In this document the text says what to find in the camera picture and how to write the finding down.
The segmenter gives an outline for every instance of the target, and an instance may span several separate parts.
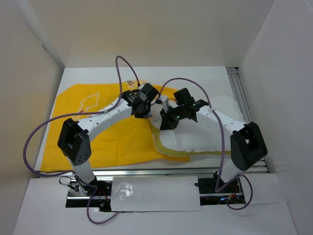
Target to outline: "wall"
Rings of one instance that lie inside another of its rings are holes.
[[[29,2],[66,67],[239,66],[273,0]]]
[[[10,0],[0,1],[0,35],[0,234],[11,235],[33,177],[22,161],[23,144],[48,117],[61,72]],[[32,165],[41,135],[28,151]]]
[[[313,229],[313,9],[275,0],[239,76],[299,235]]]

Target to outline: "purple cable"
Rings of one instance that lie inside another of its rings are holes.
[[[118,96],[117,102],[116,102],[111,108],[109,108],[109,109],[107,110],[107,112],[109,112],[109,111],[111,111],[112,109],[116,108],[116,107],[118,106],[118,104],[119,104],[121,98],[122,98],[122,78],[121,78],[121,74],[120,74],[119,67],[118,67],[118,59],[122,59],[122,60],[131,68],[131,70],[133,71],[133,73],[134,73],[134,75],[135,75],[135,77],[136,77],[138,86],[140,85],[138,76],[137,76],[135,70],[133,69],[133,67],[130,65],[130,63],[129,63],[126,59],[124,59],[122,56],[120,56],[120,55],[116,56],[116,58],[115,58],[115,66],[116,66],[116,71],[117,71],[117,76],[118,76],[118,82],[119,82],[119,96]],[[30,164],[28,163],[27,158],[26,158],[26,151],[27,151],[28,144],[29,144],[31,138],[33,137],[33,135],[34,135],[40,128],[42,128],[43,126],[47,125],[47,124],[48,124],[49,122],[51,122],[51,121],[54,121],[54,120],[60,119],[60,118],[70,117],[70,116],[77,116],[77,115],[96,115],[96,114],[103,114],[103,113],[104,113],[104,111],[101,111],[101,112],[88,112],[88,113],[64,114],[64,115],[60,115],[60,116],[56,116],[56,117],[50,118],[49,120],[44,121],[43,123],[41,123],[39,126],[37,126],[37,127],[30,133],[30,135],[28,136],[28,138],[27,138],[27,140],[26,140],[26,142],[25,142],[25,145],[24,145],[24,148],[23,148],[23,161],[24,161],[26,167],[27,167],[32,173],[35,173],[35,174],[37,174],[38,176],[42,176],[42,177],[60,176],[60,175],[62,175],[62,174],[69,173],[69,172],[75,174],[75,172],[74,172],[73,170],[58,171],[57,174],[43,174],[43,173],[41,173],[41,172],[39,172],[39,171],[35,171],[35,170],[30,166]],[[80,179],[80,181],[81,181],[83,184],[85,184],[85,185],[87,185],[87,186],[89,186],[89,187],[94,187],[94,188],[95,188],[95,190],[94,190],[94,192],[92,193],[92,195],[90,196],[90,199],[89,199],[88,204],[87,204],[87,217],[88,217],[88,219],[89,219],[89,221],[90,221],[91,223],[93,223],[93,224],[104,224],[104,223],[109,222],[110,220],[112,220],[114,217],[117,216],[118,212],[117,212],[116,214],[114,214],[112,217],[110,217],[109,219],[107,219],[107,220],[105,220],[105,221],[103,221],[103,222],[95,222],[95,221],[93,221],[93,220],[91,219],[90,215],[89,215],[89,206],[90,206],[90,202],[91,202],[91,200],[92,200],[94,194],[96,193],[98,187],[97,187],[97,186],[94,186],[94,185],[86,184],[86,183],[83,182],[81,179]]]
[[[184,81],[191,82],[191,83],[195,84],[196,86],[198,86],[203,91],[203,93],[205,94],[205,97],[207,99],[209,107],[210,107],[210,109],[212,109],[212,104],[210,102],[209,96],[206,93],[206,91],[204,90],[204,88],[202,86],[200,86],[198,83],[196,83],[195,81],[192,81],[192,80],[187,79],[187,78],[176,77],[176,78],[172,78],[172,79],[168,80],[167,82],[165,82],[163,84],[163,86],[161,88],[161,91],[160,91],[160,94],[162,93],[162,91],[163,91],[164,87],[166,86],[166,84],[168,84],[169,82],[174,81],[174,80],[184,80]],[[217,121],[219,122],[220,129],[221,129],[221,137],[222,137],[222,156],[221,156],[220,170],[219,170],[219,174],[218,174],[217,181],[216,181],[216,186],[215,186],[215,192],[218,193],[218,192],[222,191],[226,186],[228,186],[231,182],[233,182],[235,179],[240,177],[240,175],[236,175],[234,178],[232,178],[231,180],[226,182],[222,187],[220,187],[221,175],[222,175],[222,170],[223,170],[223,166],[224,166],[224,159],[225,159],[225,135],[224,135],[223,124],[222,124],[222,121],[221,121],[220,117],[218,116],[218,114],[215,112],[214,109],[212,110],[212,113],[214,114],[214,116],[216,117]],[[248,184],[249,184],[250,189],[251,189],[251,196],[250,196],[250,199],[248,200],[248,202],[241,208],[232,208],[231,206],[228,205],[229,208],[231,208],[233,210],[237,210],[237,211],[246,208],[251,203],[251,200],[252,200],[252,197],[253,197],[253,188],[252,188],[251,182],[249,181],[249,179],[245,175],[243,175],[243,174],[241,174],[241,175],[248,181]]]

